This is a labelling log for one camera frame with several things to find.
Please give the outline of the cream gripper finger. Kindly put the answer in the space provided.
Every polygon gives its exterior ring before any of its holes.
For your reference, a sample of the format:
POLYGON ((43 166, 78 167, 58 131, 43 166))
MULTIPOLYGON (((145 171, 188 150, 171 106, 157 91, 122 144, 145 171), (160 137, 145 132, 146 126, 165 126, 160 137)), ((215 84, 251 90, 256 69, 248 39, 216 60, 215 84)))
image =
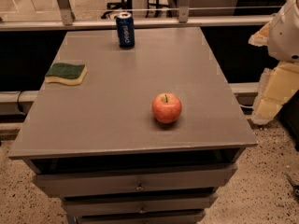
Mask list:
POLYGON ((274 69, 265 68, 250 119, 257 125, 270 122, 299 91, 299 63, 279 62, 274 69))
POLYGON ((256 47, 266 46, 268 44, 268 34, 271 22, 265 24, 259 31, 251 35, 249 44, 256 47))

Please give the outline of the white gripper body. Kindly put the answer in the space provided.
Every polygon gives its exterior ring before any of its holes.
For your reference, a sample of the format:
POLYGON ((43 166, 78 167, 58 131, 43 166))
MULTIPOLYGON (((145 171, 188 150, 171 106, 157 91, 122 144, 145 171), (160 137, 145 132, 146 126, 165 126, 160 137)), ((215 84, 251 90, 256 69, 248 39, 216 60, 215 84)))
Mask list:
POLYGON ((288 0, 271 21, 268 53, 289 63, 299 62, 299 0, 288 0))

